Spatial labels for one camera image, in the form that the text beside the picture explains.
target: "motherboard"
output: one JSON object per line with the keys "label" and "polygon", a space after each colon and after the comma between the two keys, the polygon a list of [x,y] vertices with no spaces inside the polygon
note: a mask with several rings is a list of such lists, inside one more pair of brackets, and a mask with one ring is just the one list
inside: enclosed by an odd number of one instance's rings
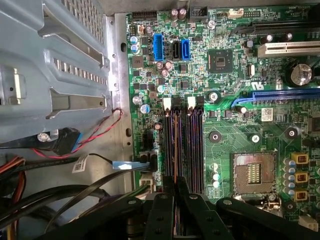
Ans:
{"label": "motherboard", "polygon": [[134,159],[157,161],[157,188],[184,176],[213,203],[318,225],[318,7],[127,15]]}

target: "blue pcie slot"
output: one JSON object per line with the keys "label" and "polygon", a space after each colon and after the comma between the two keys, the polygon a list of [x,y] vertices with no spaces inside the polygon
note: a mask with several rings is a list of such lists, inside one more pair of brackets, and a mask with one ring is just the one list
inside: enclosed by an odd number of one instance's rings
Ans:
{"label": "blue pcie slot", "polygon": [[233,101],[231,107],[237,104],[275,101],[275,100],[295,100],[295,99],[320,99],[320,88],[301,89],[301,90],[270,90],[253,91],[252,97],[238,98]]}
{"label": "blue pcie slot", "polygon": [[190,60],[189,39],[182,39],[181,40],[181,53],[182,53],[182,60],[183,61]]}
{"label": "blue pcie slot", "polygon": [[153,54],[156,62],[164,60],[164,40],[161,33],[153,35]]}

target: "blue sata port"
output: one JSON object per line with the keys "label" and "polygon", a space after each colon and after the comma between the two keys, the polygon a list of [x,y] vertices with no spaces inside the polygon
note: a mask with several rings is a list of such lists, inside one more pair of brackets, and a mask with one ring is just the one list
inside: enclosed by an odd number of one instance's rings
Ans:
{"label": "blue sata port", "polygon": [[190,60],[189,39],[181,40],[181,53],[182,53],[182,60]]}
{"label": "blue sata port", "polygon": [[164,41],[161,33],[153,35],[153,54],[156,62],[164,60]]}

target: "white sticker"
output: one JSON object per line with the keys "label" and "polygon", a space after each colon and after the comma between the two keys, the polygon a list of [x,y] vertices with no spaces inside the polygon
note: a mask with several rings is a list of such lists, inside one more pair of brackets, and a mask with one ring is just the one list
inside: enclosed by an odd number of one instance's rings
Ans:
{"label": "white sticker", "polygon": [[72,173],[81,173],[86,170],[86,162],[89,155],[84,155],[79,157],[78,161],[76,161],[73,165]]}
{"label": "white sticker", "polygon": [[261,109],[261,122],[271,122],[274,120],[274,109],[266,107]]}

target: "white pci slot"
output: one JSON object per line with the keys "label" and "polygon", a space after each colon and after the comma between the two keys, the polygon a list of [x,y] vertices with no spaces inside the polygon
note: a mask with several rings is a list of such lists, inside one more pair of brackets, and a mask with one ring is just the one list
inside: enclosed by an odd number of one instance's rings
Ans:
{"label": "white pci slot", "polygon": [[258,58],[320,55],[320,41],[265,43],[258,48]]}

